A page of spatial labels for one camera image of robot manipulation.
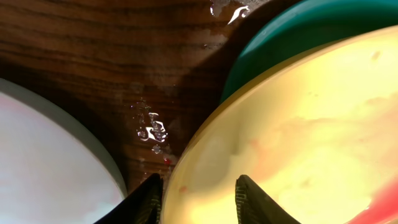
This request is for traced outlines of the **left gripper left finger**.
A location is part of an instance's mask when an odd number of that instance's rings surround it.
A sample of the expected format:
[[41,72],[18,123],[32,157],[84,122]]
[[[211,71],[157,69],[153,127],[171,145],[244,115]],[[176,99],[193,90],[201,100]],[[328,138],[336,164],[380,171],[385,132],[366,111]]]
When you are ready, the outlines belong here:
[[163,178],[157,173],[150,175],[95,224],[159,224],[163,189]]

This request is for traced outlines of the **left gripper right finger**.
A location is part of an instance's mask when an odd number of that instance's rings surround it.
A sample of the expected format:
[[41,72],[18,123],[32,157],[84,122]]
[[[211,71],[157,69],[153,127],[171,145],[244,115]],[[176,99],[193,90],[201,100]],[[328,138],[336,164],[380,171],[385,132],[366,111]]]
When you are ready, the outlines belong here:
[[236,180],[235,204],[239,224],[300,224],[248,175]]

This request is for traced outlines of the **green rimmed plate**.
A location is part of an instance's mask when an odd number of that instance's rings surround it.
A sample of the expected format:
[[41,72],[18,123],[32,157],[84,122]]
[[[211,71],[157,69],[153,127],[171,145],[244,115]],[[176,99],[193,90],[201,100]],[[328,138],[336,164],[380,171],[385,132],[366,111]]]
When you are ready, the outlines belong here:
[[316,47],[259,75],[202,124],[162,223],[397,222],[397,27]]

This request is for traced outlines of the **light blue plate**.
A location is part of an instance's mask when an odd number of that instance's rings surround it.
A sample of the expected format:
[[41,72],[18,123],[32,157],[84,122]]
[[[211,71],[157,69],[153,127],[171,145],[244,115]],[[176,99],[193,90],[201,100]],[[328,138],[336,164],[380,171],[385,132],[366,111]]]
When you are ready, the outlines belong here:
[[120,170],[92,133],[1,80],[2,223],[94,223],[126,196]]

